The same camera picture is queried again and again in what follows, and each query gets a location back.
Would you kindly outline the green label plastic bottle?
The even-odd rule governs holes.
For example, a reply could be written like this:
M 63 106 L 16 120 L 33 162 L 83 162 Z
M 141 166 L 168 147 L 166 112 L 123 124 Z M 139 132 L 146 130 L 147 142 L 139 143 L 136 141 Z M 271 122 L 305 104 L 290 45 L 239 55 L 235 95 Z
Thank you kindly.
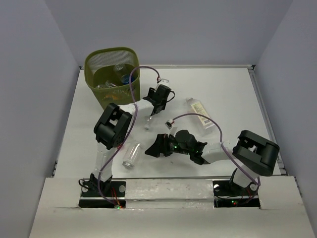
M 145 117 L 144 129 L 151 130 L 153 121 L 154 118 L 152 116 Z

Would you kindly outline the clear bottle metal rim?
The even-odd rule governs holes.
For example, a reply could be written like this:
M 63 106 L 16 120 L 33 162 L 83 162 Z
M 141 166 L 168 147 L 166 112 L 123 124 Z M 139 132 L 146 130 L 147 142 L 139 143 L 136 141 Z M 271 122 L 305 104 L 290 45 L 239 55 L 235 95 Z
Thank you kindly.
M 144 145 L 141 142 L 136 140 L 129 142 L 122 161 L 123 167 L 129 170 L 134 169 L 143 153 Z

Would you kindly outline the blue label water bottle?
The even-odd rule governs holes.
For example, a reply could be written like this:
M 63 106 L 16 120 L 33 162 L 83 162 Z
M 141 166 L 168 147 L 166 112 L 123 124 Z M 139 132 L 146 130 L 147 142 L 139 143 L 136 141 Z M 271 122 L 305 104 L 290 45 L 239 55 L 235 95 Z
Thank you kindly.
M 119 63 L 113 66 L 113 71 L 123 85 L 129 84 L 131 70 L 127 64 Z

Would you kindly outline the orange juice bottle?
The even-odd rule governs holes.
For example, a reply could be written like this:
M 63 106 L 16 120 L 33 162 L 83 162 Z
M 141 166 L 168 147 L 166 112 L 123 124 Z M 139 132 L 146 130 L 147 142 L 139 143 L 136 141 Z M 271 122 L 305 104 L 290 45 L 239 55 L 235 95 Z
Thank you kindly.
M 126 98 L 129 98 L 130 94 L 122 91 L 122 90 L 115 90 L 115 91 L 111 91 L 108 92 L 104 97 L 103 100 L 104 101 L 120 101 L 120 100 L 125 100 Z

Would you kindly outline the wide clear plastic jar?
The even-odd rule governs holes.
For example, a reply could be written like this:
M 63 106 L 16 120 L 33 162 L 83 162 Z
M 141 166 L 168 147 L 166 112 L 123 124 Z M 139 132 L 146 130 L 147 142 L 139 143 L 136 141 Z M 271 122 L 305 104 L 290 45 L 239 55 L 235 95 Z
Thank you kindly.
M 117 85 L 110 82 L 109 80 L 96 86 L 97 89 L 108 89 L 108 88 L 115 88 L 115 87 L 117 87 Z

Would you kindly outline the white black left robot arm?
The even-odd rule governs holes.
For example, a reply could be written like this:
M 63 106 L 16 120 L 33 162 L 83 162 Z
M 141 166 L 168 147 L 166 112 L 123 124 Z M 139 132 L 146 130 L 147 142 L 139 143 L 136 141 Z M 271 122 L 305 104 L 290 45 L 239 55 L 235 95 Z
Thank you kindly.
M 79 184 L 102 198 L 109 192 L 112 179 L 112 160 L 121 149 L 133 126 L 141 123 L 148 127 L 155 115 L 165 110 L 168 97 L 174 92 L 169 81 L 162 79 L 155 88 L 149 88 L 146 97 L 135 103 L 117 105 L 110 103 L 94 127 L 97 157 L 90 178 L 80 179 Z

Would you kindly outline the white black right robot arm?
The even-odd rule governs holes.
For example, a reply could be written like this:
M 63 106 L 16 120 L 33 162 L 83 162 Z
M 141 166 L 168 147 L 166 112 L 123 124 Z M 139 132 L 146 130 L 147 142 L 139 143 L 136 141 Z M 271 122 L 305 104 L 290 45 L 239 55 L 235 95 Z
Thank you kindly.
M 259 177 L 270 177 L 280 151 L 280 147 L 249 130 L 241 131 L 238 142 L 231 152 L 223 143 L 217 145 L 198 141 L 187 130 L 175 134 L 158 134 L 154 143 L 145 150 L 145 154 L 158 158 L 172 154 L 188 155 L 198 165 L 209 165 L 229 159 L 237 165 L 227 184 L 220 188 L 221 194 L 243 195 L 256 193 L 260 186 Z

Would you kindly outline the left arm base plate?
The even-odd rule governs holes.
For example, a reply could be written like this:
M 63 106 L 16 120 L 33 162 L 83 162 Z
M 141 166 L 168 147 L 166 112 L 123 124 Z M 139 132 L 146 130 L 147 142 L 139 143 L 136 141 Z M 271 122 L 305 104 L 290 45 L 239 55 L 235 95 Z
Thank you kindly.
M 126 206 L 126 182 L 123 180 L 112 180 L 106 188 L 101 190 L 103 196 L 100 195 L 99 190 L 94 186 L 89 179 L 79 179 L 81 186 L 81 194 L 79 198 L 79 207 L 81 208 L 109 208 L 121 209 Z

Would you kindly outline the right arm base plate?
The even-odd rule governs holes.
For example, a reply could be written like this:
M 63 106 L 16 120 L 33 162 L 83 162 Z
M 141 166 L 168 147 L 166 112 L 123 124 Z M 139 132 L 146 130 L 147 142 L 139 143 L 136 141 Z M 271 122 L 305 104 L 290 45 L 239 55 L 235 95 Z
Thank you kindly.
M 260 208 L 258 186 L 250 183 L 246 188 L 229 180 L 213 180 L 215 208 Z

